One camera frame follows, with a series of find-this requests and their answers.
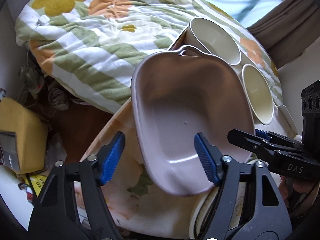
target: brown curtain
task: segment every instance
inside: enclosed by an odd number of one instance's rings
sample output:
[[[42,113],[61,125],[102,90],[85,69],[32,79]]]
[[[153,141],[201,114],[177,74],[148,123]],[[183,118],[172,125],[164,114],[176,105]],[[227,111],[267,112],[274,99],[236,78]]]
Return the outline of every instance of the brown curtain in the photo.
[[[320,9],[314,0],[284,0],[247,30],[280,68],[320,36]]]

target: yellow container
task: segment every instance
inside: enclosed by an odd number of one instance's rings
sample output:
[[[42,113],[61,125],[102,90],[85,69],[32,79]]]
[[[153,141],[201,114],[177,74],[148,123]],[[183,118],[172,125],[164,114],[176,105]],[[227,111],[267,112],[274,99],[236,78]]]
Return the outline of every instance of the yellow container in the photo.
[[[20,171],[39,171],[44,167],[48,125],[31,110],[11,98],[0,101],[0,131],[15,132]]]

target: bedding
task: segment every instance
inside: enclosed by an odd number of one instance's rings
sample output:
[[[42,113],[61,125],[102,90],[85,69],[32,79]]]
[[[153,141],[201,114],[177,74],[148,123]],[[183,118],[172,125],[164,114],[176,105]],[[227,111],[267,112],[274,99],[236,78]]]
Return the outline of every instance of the bedding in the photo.
[[[40,25],[47,15],[49,23]],[[282,103],[277,70],[263,47],[236,20],[204,0],[31,0],[20,13],[17,43],[73,95],[111,113],[130,97],[137,64],[166,50],[194,17],[226,30],[268,80]]]

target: hand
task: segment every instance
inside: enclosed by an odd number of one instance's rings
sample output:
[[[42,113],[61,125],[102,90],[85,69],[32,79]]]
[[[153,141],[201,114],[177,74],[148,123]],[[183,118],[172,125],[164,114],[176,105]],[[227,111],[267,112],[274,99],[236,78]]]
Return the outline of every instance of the hand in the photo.
[[[279,185],[279,191],[282,195],[282,198],[284,200],[285,205],[288,207],[289,202],[289,189],[286,185],[286,177],[280,176],[281,182]],[[299,193],[305,193],[307,194],[314,186],[314,182],[306,182],[306,181],[300,181],[295,180],[293,183],[293,189]],[[292,214],[294,217],[301,216],[305,214],[308,209],[313,205],[314,201],[316,200],[316,197],[318,195],[320,183],[318,182],[312,193],[308,196],[308,198],[301,204],[301,206]]]

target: green and white striped duvet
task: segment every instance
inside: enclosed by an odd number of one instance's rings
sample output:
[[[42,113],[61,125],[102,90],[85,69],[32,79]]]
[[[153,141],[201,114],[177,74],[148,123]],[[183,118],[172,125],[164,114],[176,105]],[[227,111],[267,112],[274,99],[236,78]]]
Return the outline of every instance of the green and white striped duvet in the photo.
[[[50,22],[39,25],[41,15]],[[193,17],[225,29],[266,78],[282,103],[277,71],[245,28],[203,0],[31,0],[16,22],[17,43],[75,96],[115,113],[130,97],[136,65],[166,50]]]

